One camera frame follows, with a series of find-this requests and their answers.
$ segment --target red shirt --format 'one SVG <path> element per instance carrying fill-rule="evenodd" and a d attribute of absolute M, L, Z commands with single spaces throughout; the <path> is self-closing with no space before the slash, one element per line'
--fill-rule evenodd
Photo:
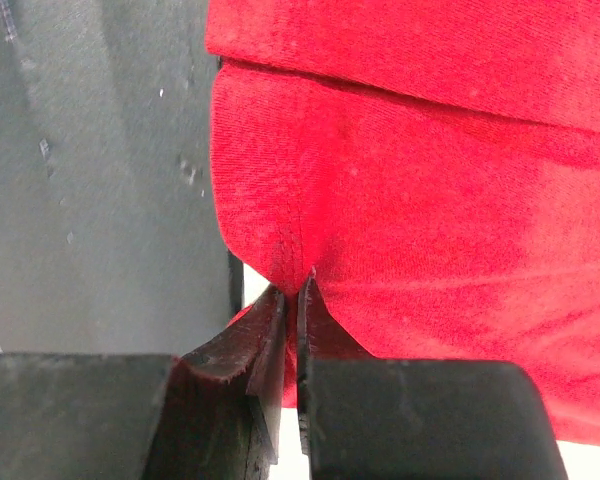
<path fill-rule="evenodd" d="M 558 438 L 600 445 L 600 0 L 212 0 L 208 25 L 229 247 L 289 294 L 315 268 L 375 355 L 519 364 Z"/>

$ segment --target red fabric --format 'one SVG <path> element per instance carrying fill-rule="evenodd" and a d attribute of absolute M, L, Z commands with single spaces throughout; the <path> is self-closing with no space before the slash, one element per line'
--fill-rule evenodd
<path fill-rule="evenodd" d="M 375 355 L 521 365 L 558 438 L 600 445 L 600 1 L 209 19 L 229 247 L 289 294 L 315 268 Z"/>

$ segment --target gray surface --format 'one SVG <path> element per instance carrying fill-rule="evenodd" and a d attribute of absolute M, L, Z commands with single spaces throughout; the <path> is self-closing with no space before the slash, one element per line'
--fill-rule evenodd
<path fill-rule="evenodd" d="M 206 5 L 11 10 L 10 42 L 0 19 L 1 347 L 183 353 L 208 340 L 232 312 L 208 175 Z"/>
<path fill-rule="evenodd" d="M 0 355 L 0 480 L 144 478 L 172 367 L 170 355 Z"/>

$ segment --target clamp jaw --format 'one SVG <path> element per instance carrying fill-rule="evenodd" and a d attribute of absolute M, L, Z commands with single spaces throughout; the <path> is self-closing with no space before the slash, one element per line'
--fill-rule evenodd
<path fill-rule="evenodd" d="M 381 360 L 331 317 L 313 279 L 297 301 L 298 416 L 314 480 L 566 480 L 518 367 Z M 266 479 L 286 302 L 270 287 L 182 358 L 0 355 L 0 479 Z"/>

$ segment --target gray panel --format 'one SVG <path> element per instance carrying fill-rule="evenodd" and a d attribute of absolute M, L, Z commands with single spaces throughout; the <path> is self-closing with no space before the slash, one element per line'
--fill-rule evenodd
<path fill-rule="evenodd" d="M 11 12 L 0 345 L 183 353 L 210 339 L 233 308 L 208 175 L 206 5 L 20 0 Z"/>

